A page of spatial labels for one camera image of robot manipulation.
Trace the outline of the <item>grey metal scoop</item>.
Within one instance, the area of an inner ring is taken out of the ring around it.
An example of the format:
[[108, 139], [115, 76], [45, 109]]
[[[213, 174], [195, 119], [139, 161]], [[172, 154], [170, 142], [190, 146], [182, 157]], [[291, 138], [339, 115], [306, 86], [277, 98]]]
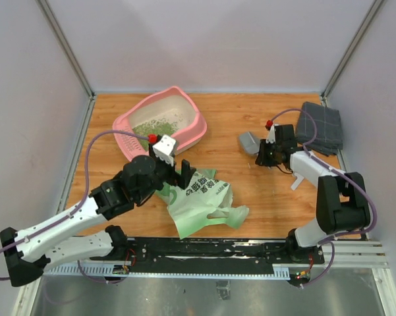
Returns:
[[257, 155], [260, 139], [252, 132], [244, 132], [239, 136], [239, 144], [246, 154]]

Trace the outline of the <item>green cat litter bag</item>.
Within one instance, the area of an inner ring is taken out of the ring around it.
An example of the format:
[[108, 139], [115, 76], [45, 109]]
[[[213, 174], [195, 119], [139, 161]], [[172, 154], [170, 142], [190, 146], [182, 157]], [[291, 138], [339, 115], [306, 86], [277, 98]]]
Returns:
[[248, 216], [247, 206], [233, 207], [230, 183], [217, 179], [216, 174], [215, 169], [199, 169], [186, 189], [165, 184], [156, 192], [167, 204], [180, 239], [217, 224], [238, 229]]

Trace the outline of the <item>white plastic bag clip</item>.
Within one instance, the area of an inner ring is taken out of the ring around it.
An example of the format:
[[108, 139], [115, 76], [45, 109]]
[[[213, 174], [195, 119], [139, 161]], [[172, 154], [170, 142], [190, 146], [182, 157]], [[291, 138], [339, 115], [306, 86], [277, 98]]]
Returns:
[[304, 177], [301, 176], [300, 174], [294, 174], [295, 181], [291, 185], [291, 190], [295, 191], [301, 184], [301, 182], [304, 180]]

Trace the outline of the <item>pink litter box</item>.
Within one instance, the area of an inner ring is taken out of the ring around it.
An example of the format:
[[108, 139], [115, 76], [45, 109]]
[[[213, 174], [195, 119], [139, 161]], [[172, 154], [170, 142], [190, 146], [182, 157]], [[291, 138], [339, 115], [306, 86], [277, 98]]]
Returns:
[[179, 87], [149, 95], [117, 117], [112, 129], [139, 136], [167, 134], [177, 140], [176, 153], [196, 145], [207, 131], [207, 122], [195, 102]]

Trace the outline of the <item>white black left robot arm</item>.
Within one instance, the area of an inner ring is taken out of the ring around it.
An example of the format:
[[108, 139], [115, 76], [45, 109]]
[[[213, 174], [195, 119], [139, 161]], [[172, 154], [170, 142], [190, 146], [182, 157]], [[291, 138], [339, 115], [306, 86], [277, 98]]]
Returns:
[[61, 263], [88, 257], [123, 259], [128, 244], [120, 228], [111, 227], [91, 239], [77, 233], [143, 206], [165, 184], [186, 189], [195, 172], [187, 160], [177, 172], [174, 163], [139, 155], [66, 211], [24, 230], [3, 229], [0, 241], [9, 274], [6, 279], [19, 287]]

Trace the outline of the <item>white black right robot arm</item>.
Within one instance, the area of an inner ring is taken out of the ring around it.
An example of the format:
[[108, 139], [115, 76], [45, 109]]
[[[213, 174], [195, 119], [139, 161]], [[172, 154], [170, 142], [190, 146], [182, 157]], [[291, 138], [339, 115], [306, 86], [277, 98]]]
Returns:
[[301, 263], [327, 239], [340, 233], [352, 233], [371, 223], [364, 179], [358, 172], [346, 173], [299, 146], [291, 124], [267, 121], [268, 136], [260, 141], [256, 164], [284, 167], [295, 177], [296, 190], [303, 180], [317, 189], [316, 215], [308, 224], [294, 228], [285, 240], [285, 255], [292, 263]]

